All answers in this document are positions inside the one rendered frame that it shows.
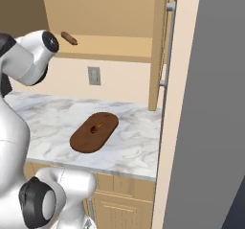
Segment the brown piece of meat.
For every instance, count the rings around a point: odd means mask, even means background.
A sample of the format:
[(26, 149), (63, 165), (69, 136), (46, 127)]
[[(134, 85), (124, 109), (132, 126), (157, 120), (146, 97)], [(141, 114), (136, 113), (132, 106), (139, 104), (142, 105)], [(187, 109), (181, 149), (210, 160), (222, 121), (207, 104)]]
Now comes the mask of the brown piece of meat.
[(90, 129), (90, 132), (93, 133), (93, 134), (96, 133), (98, 131), (98, 129), (100, 127), (102, 127), (103, 125), (104, 125), (104, 122), (101, 122), (98, 125), (92, 126), (91, 129)]

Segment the brown oval cutting board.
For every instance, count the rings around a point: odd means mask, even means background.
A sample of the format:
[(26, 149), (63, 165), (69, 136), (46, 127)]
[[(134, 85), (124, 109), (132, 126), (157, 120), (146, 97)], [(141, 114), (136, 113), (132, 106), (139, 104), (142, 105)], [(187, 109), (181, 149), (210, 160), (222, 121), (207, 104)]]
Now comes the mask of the brown oval cutting board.
[(109, 112), (92, 114), (71, 136), (70, 146), (81, 153), (102, 148), (119, 124), (119, 118)]

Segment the tan base cabinet drawer front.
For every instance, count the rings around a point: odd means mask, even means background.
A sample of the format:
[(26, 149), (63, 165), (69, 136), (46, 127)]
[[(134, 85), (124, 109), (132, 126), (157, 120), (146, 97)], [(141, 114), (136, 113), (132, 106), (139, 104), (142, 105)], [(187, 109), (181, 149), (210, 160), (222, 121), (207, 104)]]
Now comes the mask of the tan base cabinet drawer front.
[(155, 183), (151, 181), (97, 172), (89, 173), (84, 181), (81, 180), (81, 172), (77, 172), (76, 177), (64, 175), (58, 181), (65, 192), (77, 195), (85, 192), (85, 197), (92, 196), (93, 203), (153, 203)]

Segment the brown wooden rolling pin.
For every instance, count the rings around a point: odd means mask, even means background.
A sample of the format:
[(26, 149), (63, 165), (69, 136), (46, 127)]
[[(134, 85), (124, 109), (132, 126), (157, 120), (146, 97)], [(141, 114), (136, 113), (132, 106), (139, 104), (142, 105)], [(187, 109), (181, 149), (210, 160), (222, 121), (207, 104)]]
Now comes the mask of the brown wooden rolling pin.
[(66, 32), (62, 32), (61, 37), (64, 38), (66, 41), (68, 41), (72, 45), (78, 45), (78, 41)]

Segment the tan base cabinet door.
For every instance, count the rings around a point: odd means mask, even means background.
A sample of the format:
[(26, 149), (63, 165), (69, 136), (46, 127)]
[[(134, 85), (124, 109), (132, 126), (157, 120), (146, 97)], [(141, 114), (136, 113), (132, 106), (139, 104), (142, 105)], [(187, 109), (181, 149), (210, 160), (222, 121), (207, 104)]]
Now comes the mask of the tan base cabinet door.
[(101, 192), (91, 197), (97, 229), (151, 229), (152, 202)]

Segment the grey tall fridge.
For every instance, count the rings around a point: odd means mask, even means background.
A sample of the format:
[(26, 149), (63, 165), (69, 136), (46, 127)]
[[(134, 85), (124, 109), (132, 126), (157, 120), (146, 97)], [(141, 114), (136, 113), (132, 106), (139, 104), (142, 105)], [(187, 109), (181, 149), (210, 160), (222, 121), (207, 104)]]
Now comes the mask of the grey tall fridge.
[(176, 0), (152, 229), (245, 229), (245, 0)]

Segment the grey wall outlet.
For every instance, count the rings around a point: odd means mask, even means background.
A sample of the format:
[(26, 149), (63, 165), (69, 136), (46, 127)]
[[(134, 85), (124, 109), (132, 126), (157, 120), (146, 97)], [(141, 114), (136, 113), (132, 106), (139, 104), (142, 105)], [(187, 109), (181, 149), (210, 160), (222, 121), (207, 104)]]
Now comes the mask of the grey wall outlet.
[(100, 85), (100, 68), (99, 67), (89, 67), (88, 68), (88, 78), (90, 85)]

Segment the tan open wall cabinet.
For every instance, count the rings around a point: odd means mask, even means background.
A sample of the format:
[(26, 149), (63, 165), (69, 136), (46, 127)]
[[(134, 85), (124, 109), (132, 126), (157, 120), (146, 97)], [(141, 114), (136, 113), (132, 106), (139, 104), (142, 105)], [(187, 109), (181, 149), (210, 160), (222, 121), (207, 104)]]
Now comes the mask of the tan open wall cabinet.
[[(16, 35), (46, 29), (59, 37), (59, 57), (149, 62), (155, 0), (0, 0), (17, 18)], [(71, 45), (61, 34), (73, 36)]]

